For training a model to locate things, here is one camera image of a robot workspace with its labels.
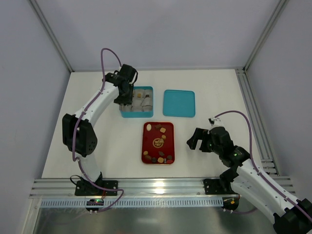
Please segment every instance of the white table surface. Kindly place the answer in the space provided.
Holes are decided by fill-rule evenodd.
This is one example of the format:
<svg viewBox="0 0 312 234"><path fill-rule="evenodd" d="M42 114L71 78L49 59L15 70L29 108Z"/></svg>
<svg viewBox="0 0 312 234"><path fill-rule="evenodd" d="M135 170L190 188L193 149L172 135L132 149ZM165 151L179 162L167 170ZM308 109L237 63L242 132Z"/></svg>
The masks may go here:
<svg viewBox="0 0 312 234"><path fill-rule="evenodd" d="M72 73L60 110L42 178L68 178L79 175L78 164L62 143L61 120L81 108L100 87L101 72ZM203 177L219 176L227 168L214 153L190 150L186 141L196 127L210 127L208 118L227 110L247 114L235 70L139 71L136 86L154 88L152 118L122 118L119 106L111 103L98 119L96 159L103 177ZM167 89L195 92L194 118L166 117L162 113L163 94ZM234 144L249 151L248 127L243 117L231 113L221 117ZM146 165L141 161L143 124L147 121L168 121L175 128L175 162L171 165ZM253 137L253 155L260 165L259 152Z"/></svg>

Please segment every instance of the empty teal tray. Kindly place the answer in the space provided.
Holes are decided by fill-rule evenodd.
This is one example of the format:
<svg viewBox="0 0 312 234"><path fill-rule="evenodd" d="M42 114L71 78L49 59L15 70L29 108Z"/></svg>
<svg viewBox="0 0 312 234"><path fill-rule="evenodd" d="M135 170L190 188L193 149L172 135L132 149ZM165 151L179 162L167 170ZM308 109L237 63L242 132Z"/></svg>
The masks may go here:
<svg viewBox="0 0 312 234"><path fill-rule="evenodd" d="M164 93L164 116L195 116L195 93L185 90L166 90Z"/></svg>

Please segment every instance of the white wall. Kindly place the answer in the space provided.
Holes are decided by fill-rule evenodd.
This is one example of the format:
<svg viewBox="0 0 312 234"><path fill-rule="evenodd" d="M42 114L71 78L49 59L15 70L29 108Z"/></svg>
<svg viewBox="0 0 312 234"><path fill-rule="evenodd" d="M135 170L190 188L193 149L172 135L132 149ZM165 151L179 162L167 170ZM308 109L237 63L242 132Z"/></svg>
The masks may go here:
<svg viewBox="0 0 312 234"><path fill-rule="evenodd" d="M277 163L312 200L312 2L290 1L249 70Z"/></svg>
<svg viewBox="0 0 312 234"><path fill-rule="evenodd" d="M0 1L2 234L21 230L40 177L69 72L26 0Z"/></svg>
<svg viewBox="0 0 312 234"><path fill-rule="evenodd" d="M38 0L74 70L244 66L278 0ZM105 58L108 68L116 59Z"/></svg>

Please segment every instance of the glass panel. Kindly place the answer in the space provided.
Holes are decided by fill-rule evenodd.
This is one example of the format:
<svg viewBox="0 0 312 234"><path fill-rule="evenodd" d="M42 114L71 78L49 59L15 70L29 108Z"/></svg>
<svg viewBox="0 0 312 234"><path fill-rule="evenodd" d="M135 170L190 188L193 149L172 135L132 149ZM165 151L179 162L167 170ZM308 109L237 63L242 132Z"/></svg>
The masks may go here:
<svg viewBox="0 0 312 234"><path fill-rule="evenodd" d="M239 211L252 205L242 202ZM260 212L224 213L221 208L111 209L88 214L85 209L40 209L34 234L275 234Z"/></svg>

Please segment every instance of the white robotic arm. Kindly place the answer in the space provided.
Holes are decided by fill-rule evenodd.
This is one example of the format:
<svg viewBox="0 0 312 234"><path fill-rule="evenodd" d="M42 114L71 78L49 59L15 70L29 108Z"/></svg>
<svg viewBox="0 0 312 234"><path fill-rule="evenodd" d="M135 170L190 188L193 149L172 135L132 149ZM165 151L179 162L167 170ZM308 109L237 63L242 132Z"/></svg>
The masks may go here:
<svg viewBox="0 0 312 234"><path fill-rule="evenodd" d="M247 117L250 135L251 127ZM229 133L223 127L219 118L209 119L212 127L196 128L193 136L187 141L194 150L198 140L202 140L202 152L214 152L229 169L220 175L218 185L226 192L235 192L245 197L256 206L273 224L278 234L306 234L312 229L312 204L307 199L300 201L278 185L263 169L258 166L252 153L235 146ZM213 184L206 179L205 186Z"/></svg>
<svg viewBox="0 0 312 234"><path fill-rule="evenodd" d="M75 113L75 116L80 116L81 113L85 113L81 118L81 120L88 121L89 123L91 123L93 128L98 118L108 107L108 105L119 96L118 87L114 86L110 82L105 83L105 88L102 92L100 90L101 88L99 88L97 92L93 95L93 97L79 111ZM87 111L85 111L85 107L98 95L99 92L101 92L101 94L92 103L90 108ZM91 141L89 146L92 146L94 144L93 142L94 141ZM86 157L83 157L81 154L76 153L76 157L80 160L84 172L93 182L95 182L101 175L101 171L98 168L94 152L92 152Z"/></svg>
<svg viewBox="0 0 312 234"><path fill-rule="evenodd" d="M133 83L131 82L135 75L137 79L137 71L126 64L121 67L120 71L108 73L105 75L104 88L103 86L99 88L74 115L66 114L62 119L63 143L70 151L73 151L75 146L73 160L79 160L82 171L92 182L101 180L101 172L94 155L98 143L94 126L111 102L120 105L132 103Z"/></svg>

